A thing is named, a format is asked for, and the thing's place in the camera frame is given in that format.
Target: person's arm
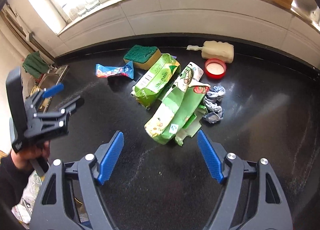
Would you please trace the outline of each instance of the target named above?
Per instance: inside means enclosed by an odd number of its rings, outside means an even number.
[[[0,163],[0,199],[12,208],[19,203],[23,190],[28,184],[28,178],[33,172],[29,160],[38,157],[47,159],[50,155],[49,142],[44,143],[44,148],[35,145],[2,158]]]

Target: crumpled paper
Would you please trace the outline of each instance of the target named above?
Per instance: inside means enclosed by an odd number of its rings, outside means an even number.
[[[203,99],[204,105],[210,111],[208,114],[202,116],[204,120],[213,124],[223,119],[223,109],[221,106],[216,104],[216,101],[220,102],[225,94],[226,90],[223,86],[215,85],[210,88]]]

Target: human hand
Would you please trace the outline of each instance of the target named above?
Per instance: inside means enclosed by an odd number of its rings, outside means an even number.
[[[11,158],[17,169],[31,170],[32,165],[29,160],[34,160],[38,157],[43,157],[45,160],[50,156],[50,142],[45,142],[43,148],[32,145],[18,153],[11,150]]]

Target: black sleeve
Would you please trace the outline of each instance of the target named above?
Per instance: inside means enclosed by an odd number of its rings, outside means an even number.
[[[1,159],[0,199],[2,199],[9,208],[19,203],[32,172],[33,170],[26,172],[17,169],[12,161],[11,155]]]

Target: red lid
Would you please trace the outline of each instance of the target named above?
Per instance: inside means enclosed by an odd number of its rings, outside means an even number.
[[[221,68],[219,66],[217,66],[217,65],[209,66],[210,64],[219,64],[220,66],[222,66],[223,67],[223,73],[221,73],[222,70],[221,70]],[[217,58],[208,59],[204,64],[205,74],[208,77],[213,78],[213,79],[221,79],[221,78],[223,78],[223,76],[226,73],[226,70],[227,70],[226,64],[222,60],[217,59]]]

